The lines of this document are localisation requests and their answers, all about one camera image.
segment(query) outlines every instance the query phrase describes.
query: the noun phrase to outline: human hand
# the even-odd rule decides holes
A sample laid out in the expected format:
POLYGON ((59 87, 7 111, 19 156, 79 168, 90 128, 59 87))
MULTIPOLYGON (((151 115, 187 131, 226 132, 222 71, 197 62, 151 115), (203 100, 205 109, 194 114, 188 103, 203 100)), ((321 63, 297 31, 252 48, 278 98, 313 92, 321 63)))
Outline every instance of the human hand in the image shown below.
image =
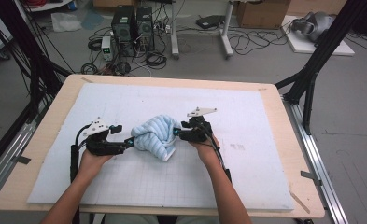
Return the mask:
MULTIPOLYGON (((215 135, 212 135, 213 139, 215 140, 216 146, 219 146, 219 141, 215 137, 215 135)), ((207 139, 206 141, 202 143, 194 143, 189 142, 192 146, 197 148, 198 156, 200 157, 200 160, 204 163, 206 167, 209 165, 214 164, 220 164, 218 156, 215 153, 215 149, 212 147, 212 143, 210 139, 207 139)))
POLYGON ((75 179, 84 181, 87 185, 90 185, 92 180, 101 171, 104 163, 113 156, 96 156, 91 154, 89 150, 85 150, 81 157, 80 167, 75 179))

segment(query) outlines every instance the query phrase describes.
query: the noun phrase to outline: light blue towel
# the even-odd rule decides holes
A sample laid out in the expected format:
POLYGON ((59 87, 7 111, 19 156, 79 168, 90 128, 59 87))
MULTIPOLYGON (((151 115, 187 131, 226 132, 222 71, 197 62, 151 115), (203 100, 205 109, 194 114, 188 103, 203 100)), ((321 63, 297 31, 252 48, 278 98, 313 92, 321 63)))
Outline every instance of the light blue towel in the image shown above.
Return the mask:
POLYGON ((173 129, 180 123, 167 115, 159 115, 131 130, 134 145, 139 150, 148 150, 162 161, 167 161, 175 152, 176 137, 173 129))

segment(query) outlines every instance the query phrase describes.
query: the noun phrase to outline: concrete floor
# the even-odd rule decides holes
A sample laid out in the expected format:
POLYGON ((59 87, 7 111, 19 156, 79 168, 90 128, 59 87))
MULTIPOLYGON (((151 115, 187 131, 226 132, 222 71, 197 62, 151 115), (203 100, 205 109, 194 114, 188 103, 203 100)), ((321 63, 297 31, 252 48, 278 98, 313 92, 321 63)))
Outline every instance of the concrete floor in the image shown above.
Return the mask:
MULTIPOLYGON (((84 21, 89 11, 80 9, 73 14, 84 21)), ((49 15, 40 15, 40 20, 50 20, 49 15)), ((193 21, 194 18, 185 18, 178 23, 192 27, 193 21)), ((92 30, 50 33, 49 38, 73 70, 79 71, 89 60, 88 37, 110 23, 111 19, 102 19, 92 30)), ((367 47, 367 41, 355 41, 367 47)), ((152 77, 276 83, 300 71, 310 57, 293 53, 287 44, 258 49, 245 56, 235 54, 225 60, 221 41, 215 34, 179 34, 179 43, 180 59, 171 57, 168 41, 167 65, 162 70, 151 70, 152 77)), ((367 49, 349 40, 346 43, 355 56, 332 56, 318 76, 311 130, 348 221, 367 223, 367 49)), ((54 62, 64 66, 55 50, 49 48, 49 53, 54 62)), ((97 65, 104 63, 98 60, 97 65)), ((150 73, 141 68, 130 76, 149 77, 150 73)), ((0 138, 28 100, 15 62, 0 61, 0 138)), ((36 223, 43 216, 44 213, 37 212, 0 211, 0 223, 36 223)), ((254 223, 294 223, 289 218, 254 217, 253 220, 254 223)), ((328 215, 314 221, 332 223, 328 215)))

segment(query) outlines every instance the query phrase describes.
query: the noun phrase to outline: white board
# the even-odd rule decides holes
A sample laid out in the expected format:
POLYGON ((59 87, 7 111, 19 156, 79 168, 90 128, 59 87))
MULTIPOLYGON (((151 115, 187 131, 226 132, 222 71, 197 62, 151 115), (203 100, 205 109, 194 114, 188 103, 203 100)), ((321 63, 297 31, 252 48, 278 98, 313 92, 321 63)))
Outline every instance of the white board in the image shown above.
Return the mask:
MULTIPOLYGON (((298 19, 295 16, 285 16, 285 19, 282 21, 282 25, 298 19)), ((302 35, 300 31, 291 31, 290 25, 282 26, 282 31, 287 34, 289 44, 295 53, 314 53, 315 47, 314 43, 311 42, 305 35, 302 35)), ((334 51, 332 55, 341 55, 341 56, 354 56, 355 52, 346 42, 341 41, 340 45, 334 51)))
MULTIPOLYGON (((35 182, 28 203, 55 203, 69 185, 70 145, 78 130, 96 117, 122 125, 108 141, 130 137, 132 127, 166 114, 178 121, 197 106, 217 108, 205 115, 220 141, 233 185, 250 210, 290 211, 293 202, 275 148, 261 96, 226 91, 129 85, 86 84, 70 110, 35 182)), ((215 208, 208 173, 195 148, 176 140, 163 162, 129 148, 108 161, 81 203, 156 207, 215 208)))

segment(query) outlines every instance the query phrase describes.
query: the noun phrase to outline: person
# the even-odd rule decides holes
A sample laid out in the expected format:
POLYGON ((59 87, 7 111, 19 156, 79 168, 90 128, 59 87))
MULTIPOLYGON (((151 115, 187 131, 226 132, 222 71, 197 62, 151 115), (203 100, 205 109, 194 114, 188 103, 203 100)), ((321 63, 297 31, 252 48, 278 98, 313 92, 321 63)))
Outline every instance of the person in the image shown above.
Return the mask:
MULTIPOLYGON (((229 178, 225 175, 219 159, 207 140, 203 143, 192 143, 198 151, 198 156, 209 173, 219 213, 219 223, 252 223, 246 208, 233 188, 229 178)), ((83 152, 78 174, 60 199, 52 206, 41 224, 58 223, 69 224, 79 206, 85 190, 102 169, 103 164, 112 156, 95 156, 87 149, 83 152)))

